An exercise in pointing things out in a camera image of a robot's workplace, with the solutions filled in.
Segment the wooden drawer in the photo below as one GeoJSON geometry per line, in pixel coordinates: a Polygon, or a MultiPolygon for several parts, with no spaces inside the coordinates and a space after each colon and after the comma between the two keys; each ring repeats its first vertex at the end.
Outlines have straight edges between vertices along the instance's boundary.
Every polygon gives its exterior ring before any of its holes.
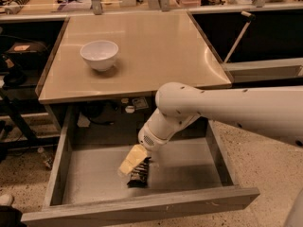
{"type": "Polygon", "coordinates": [[[129,176],[120,178],[117,169],[144,117],[121,113],[113,126],[79,128],[77,111],[68,108],[42,211],[22,217],[31,227],[106,226],[240,210],[259,195],[255,187],[239,186],[214,123],[206,119],[205,127],[178,133],[152,154],[148,188],[128,188],[129,176]]]}

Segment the white bowl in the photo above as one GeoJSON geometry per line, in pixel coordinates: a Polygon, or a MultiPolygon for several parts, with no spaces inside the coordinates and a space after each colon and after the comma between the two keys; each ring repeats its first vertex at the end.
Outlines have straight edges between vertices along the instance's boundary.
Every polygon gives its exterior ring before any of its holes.
{"type": "Polygon", "coordinates": [[[84,61],[93,69],[107,71],[116,62],[118,46],[109,41],[95,41],[85,44],[80,54],[84,61]]]}

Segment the white shoe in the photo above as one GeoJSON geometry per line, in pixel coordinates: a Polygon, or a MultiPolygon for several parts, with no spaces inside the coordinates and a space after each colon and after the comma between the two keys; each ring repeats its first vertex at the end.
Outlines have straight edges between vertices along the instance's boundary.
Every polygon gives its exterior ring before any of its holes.
{"type": "Polygon", "coordinates": [[[0,196],[0,205],[2,206],[11,206],[14,201],[14,198],[11,194],[4,194],[0,196]]]}

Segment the yellow sponge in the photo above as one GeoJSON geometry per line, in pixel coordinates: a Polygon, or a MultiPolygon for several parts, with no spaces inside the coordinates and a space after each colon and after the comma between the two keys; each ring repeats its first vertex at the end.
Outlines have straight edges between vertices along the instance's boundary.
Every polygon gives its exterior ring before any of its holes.
{"type": "Polygon", "coordinates": [[[147,150],[141,145],[134,145],[118,169],[120,176],[130,174],[148,156],[147,150]]]}

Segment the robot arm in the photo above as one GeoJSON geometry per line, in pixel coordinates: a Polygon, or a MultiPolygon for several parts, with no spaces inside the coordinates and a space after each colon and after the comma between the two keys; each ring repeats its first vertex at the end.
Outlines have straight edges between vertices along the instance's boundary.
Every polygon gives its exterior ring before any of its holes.
{"type": "Polygon", "coordinates": [[[155,100],[157,109],[138,135],[148,151],[200,116],[303,146],[303,86],[204,91],[171,82],[155,100]]]}

